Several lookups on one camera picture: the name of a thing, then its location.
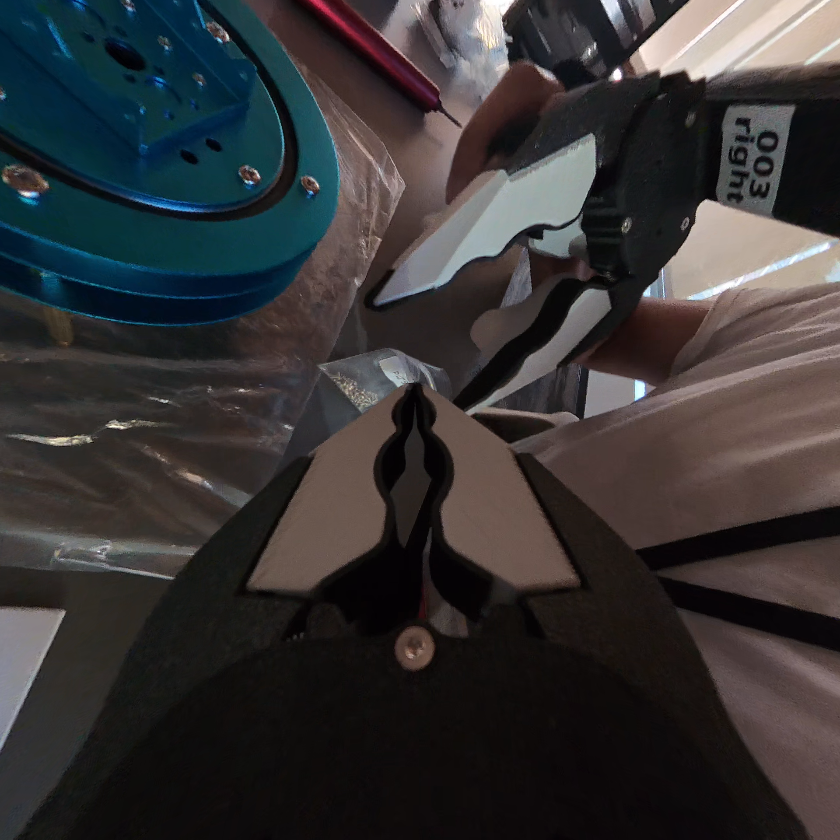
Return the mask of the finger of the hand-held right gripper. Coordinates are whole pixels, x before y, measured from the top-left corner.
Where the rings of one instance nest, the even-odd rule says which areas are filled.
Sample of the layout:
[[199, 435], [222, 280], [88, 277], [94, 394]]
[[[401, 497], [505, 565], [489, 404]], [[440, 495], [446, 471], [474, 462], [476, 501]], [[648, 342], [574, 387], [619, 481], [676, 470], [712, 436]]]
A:
[[582, 212], [595, 174], [592, 133], [512, 174], [482, 173], [398, 257], [365, 306], [381, 310], [445, 286], [520, 237], [545, 256], [587, 259]]
[[455, 404], [474, 413], [551, 373], [612, 309], [613, 294], [603, 283], [567, 278], [544, 283], [520, 303], [485, 312], [470, 331], [484, 366]]

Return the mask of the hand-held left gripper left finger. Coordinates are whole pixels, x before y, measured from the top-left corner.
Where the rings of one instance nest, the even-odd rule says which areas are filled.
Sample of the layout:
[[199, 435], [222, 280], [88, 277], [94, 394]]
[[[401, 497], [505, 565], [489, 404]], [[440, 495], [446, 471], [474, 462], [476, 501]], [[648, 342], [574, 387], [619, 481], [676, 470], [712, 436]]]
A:
[[401, 624], [421, 570], [398, 538], [392, 491], [406, 469], [414, 385], [377, 403], [314, 451], [247, 589], [336, 605], [348, 623]]

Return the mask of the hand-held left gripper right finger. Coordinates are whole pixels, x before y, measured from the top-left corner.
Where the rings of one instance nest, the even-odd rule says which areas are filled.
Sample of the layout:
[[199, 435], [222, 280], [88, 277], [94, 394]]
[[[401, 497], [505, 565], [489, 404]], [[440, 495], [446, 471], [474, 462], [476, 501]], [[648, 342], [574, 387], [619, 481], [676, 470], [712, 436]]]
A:
[[423, 385], [415, 390], [429, 508], [429, 571], [470, 621], [522, 597], [579, 589], [581, 578], [501, 437]]

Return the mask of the small clear screw pouch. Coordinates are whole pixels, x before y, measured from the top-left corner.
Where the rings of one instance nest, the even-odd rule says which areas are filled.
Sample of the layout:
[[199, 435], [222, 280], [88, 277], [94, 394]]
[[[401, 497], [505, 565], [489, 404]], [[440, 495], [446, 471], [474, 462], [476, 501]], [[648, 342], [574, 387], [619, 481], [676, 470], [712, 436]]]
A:
[[395, 349], [361, 353], [318, 368], [360, 413], [410, 384], [425, 385], [445, 398], [453, 395], [446, 371]]

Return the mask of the teal round robot base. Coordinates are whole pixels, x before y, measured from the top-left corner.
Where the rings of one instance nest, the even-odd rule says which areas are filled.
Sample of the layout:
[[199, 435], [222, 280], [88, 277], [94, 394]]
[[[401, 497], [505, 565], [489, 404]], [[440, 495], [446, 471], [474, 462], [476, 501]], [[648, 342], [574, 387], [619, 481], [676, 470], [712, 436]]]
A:
[[340, 196], [328, 123], [251, 2], [2, 2], [2, 293], [95, 319], [236, 319]]

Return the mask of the person's right forearm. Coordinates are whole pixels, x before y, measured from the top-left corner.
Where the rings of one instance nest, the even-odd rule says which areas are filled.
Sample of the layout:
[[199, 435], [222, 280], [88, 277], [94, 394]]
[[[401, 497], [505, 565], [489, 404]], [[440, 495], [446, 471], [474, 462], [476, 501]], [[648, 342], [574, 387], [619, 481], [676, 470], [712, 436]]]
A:
[[590, 371], [661, 385], [712, 304], [711, 299], [642, 297], [626, 321], [574, 362]]

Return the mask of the grey desk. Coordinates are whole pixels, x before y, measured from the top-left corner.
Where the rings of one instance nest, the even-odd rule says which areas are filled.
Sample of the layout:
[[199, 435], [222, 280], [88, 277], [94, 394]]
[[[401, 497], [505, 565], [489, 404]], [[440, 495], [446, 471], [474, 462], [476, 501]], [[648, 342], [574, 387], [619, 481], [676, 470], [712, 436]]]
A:
[[[383, 141], [405, 190], [358, 289], [362, 312], [420, 315], [422, 325], [441, 326], [452, 340], [454, 370], [446, 370], [455, 392], [479, 367], [469, 339], [477, 317], [494, 308], [508, 287], [518, 252], [498, 262], [475, 264], [443, 291], [390, 311], [373, 312], [362, 299], [392, 261], [442, 209], [445, 184], [459, 136], [440, 115], [422, 115], [368, 67], [338, 44], [294, 2], [251, 2], [255, 13], [292, 57], [316, 73]], [[47, 316], [49, 335], [67, 346], [70, 318]], [[290, 444], [287, 463], [306, 454], [339, 427], [347, 408], [330, 381], [317, 381], [305, 417], [318, 437]], [[67, 766], [96, 718], [122, 659], [171, 576], [130, 570], [34, 570], [2, 566], [2, 604], [58, 605], [66, 611], [22, 710], [2, 749], [2, 838], [14, 838]]]

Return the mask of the person's right hand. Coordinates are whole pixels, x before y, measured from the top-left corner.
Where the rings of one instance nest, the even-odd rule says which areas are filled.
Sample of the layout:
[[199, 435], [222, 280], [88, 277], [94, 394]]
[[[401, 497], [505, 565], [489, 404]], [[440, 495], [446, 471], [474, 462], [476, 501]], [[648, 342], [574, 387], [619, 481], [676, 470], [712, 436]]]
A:
[[483, 172], [507, 165], [506, 155], [491, 150], [497, 136], [514, 123], [538, 118], [565, 92], [562, 82], [548, 70], [523, 60], [511, 64], [458, 138], [445, 188], [446, 204]]

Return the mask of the red pen screwdriver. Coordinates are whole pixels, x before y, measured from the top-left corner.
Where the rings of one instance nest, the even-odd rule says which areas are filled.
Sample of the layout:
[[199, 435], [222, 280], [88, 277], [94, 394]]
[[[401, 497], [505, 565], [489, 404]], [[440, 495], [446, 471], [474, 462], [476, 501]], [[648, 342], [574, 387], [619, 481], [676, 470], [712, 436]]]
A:
[[436, 84], [345, 1], [296, 1], [351, 53], [422, 113], [439, 113], [463, 125], [443, 104]]

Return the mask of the black chest harness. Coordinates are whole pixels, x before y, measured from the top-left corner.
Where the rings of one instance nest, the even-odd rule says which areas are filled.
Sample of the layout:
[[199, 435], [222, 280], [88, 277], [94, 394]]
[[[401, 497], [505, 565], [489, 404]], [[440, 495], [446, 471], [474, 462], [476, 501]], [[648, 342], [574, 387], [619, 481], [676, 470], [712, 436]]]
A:
[[[826, 507], [665, 542], [637, 549], [636, 553], [652, 572], [661, 574], [683, 565], [835, 538], [838, 534], [839, 508]], [[678, 609], [761, 634], [839, 652], [837, 617], [664, 576], [660, 576], [659, 581]]]

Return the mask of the white instruction booklet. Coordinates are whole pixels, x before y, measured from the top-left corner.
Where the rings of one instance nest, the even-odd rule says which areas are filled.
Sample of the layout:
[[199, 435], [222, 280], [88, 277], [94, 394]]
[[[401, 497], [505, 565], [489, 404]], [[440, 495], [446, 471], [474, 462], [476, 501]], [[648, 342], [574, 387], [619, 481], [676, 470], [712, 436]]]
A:
[[65, 610], [1, 608], [1, 748], [53, 644]]

